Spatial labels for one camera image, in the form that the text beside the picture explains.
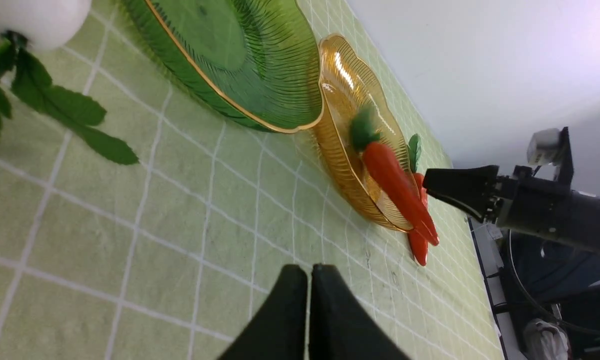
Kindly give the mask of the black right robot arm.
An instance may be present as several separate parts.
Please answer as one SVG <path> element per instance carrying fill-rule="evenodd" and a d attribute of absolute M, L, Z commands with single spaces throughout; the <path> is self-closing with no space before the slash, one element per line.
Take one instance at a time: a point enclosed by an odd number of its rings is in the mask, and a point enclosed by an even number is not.
<path fill-rule="evenodd" d="M 535 177 L 530 167 L 518 165 L 511 176 L 498 170 L 429 168 L 423 186 L 432 198 L 479 223 L 600 255 L 600 197 Z"/>

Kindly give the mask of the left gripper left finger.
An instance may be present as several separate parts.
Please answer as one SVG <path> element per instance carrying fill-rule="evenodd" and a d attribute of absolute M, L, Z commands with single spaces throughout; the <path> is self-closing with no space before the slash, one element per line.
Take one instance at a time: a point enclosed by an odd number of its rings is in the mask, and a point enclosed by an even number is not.
<path fill-rule="evenodd" d="M 306 346 L 308 277 L 282 267 L 272 291 L 220 360 L 302 360 Z"/>

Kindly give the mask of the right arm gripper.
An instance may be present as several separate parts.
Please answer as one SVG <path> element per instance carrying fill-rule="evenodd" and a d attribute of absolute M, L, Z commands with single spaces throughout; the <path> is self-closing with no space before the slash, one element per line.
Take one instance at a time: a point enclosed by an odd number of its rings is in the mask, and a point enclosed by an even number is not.
<path fill-rule="evenodd" d="M 542 236 L 573 234 L 570 180 L 498 176 L 499 166 L 429 168 L 423 187 L 429 196 L 474 219 Z"/>

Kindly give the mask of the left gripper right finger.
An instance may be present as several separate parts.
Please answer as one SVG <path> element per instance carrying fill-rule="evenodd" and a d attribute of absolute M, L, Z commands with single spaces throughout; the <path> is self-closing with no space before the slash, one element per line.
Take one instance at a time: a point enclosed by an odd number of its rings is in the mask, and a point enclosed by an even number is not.
<path fill-rule="evenodd" d="M 339 270 L 315 264 L 310 300 L 310 359 L 407 360 L 364 310 Z"/>

